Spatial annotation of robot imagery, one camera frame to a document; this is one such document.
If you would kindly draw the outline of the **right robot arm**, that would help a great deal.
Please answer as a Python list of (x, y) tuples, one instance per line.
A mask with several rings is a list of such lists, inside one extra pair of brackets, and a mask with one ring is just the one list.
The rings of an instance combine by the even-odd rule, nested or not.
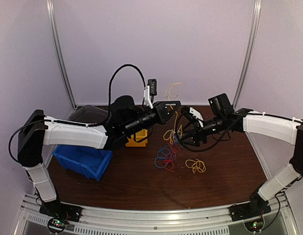
[(256, 216), (275, 195), (303, 177), (303, 118), (235, 109), (225, 93), (210, 98), (208, 103), (213, 117), (207, 120), (195, 108), (181, 109), (180, 116), (188, 123), (177, 139), (189, 151), (205, 152), (223, 141), (230, 131), (245, 133), (262, 167), (271, 166), (272, 171), (246, 205), (246, 212)]

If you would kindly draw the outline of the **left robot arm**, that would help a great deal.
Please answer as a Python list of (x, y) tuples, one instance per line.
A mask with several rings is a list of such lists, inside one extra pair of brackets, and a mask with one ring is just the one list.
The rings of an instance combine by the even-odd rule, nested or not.
[(14, 159), (28, 173), (45, 207), (54, 217), (65, 213), (58, 201), (56, 189), (43, 163), (44, 145), (86, 146), (115, 150), (124, 146), (131, 135), (155, 124), (164, 125), (181, 106), (180, 101), (157, 101), (147, 108), (134, 104), (129, 95), (117, 98), (108, 107), (107, 121), (83, 123), (46, 116), (35, 110), (27, 122), (13, 135), (18, 137), (17, 157)]

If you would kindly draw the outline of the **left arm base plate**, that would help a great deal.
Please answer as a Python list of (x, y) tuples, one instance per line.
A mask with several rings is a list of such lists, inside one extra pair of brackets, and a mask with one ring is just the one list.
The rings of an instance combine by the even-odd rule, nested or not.
[(70, 204), (61, 203), (60, 201), (43, 202), (39, 212), (63, 221), (79, 222), (82, 208)]

